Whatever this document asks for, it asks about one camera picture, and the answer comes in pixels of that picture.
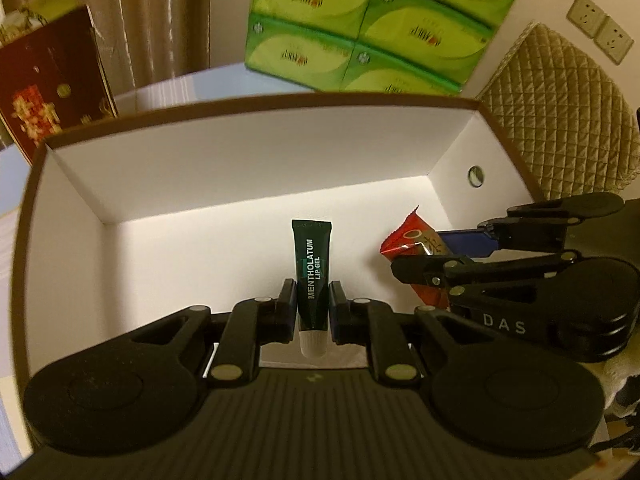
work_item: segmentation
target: power socket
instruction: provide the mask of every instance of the power socket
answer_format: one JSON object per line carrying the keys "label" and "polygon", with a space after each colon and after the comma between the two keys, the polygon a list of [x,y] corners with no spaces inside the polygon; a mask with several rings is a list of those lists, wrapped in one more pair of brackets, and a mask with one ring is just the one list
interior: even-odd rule
{"label": "power socket", "polygon": [[593,38],[602,26],[607,14],[591,0],[575,0],[566,16],[587,36]]}
{"label": "power socket", "polygon": [[594,41],[616,65],[625,59],[634,44],[634,40],[613,21],[611,16],[606,17]]}

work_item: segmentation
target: mentholatum lip gel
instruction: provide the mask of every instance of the mentholatum lip gel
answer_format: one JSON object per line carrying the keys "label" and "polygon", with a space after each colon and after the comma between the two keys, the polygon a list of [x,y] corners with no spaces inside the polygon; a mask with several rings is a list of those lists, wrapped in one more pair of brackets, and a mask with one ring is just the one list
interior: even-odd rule
{"label": "mentholatum lip gel", "polygon": [[300,350],[307,358],[326,352],[329,313],[331,222],[292,220],[296,246]]}

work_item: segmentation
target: candy wrapper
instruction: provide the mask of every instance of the candy wrapper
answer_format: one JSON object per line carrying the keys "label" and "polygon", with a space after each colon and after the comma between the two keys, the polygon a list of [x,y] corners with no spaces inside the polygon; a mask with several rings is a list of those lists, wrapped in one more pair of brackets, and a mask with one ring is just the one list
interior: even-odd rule
{"label": "candy wrapper", "polygon": [[[400,254],[449,254],[440,235],[416,213],[415,208],[402,225],[392,232],[380,246],[380,254],[391,261]],[[424,304],[448,308],[447,295],[440,288],[412,285]]]}

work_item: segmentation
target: curtain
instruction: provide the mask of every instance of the curtain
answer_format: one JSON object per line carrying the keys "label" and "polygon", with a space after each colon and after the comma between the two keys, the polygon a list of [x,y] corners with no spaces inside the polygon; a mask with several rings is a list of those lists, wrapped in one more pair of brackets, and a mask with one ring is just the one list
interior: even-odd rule
{"label": "curtain", "polygon": [[[29,0],[4,0],[10,12]],[[80,0],[114,94],[209,67],[210,0]]]}
{"label": "curtain", "polygon": [[[4,18],[4,7],[2,6],[2,0],[0,0],[0,21]],[[0,121],[0,151],[4,150],[5,147],[11,145],[14,140],[11,138],[11,135]]]}

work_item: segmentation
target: blue object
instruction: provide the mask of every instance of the blue object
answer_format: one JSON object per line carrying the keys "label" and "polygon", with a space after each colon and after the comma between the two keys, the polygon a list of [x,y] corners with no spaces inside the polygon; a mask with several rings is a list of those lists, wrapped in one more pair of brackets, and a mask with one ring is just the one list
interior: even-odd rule
{"label": "blue object", "polygon": [[464,254],[469,258],[486,258],[500,247],[482,229],[439,231],[438,234],[453,254]]}
{"label": "blue object", "polygon": [[0,216],[20,206],[30,170],[15,144],[0,152]]}

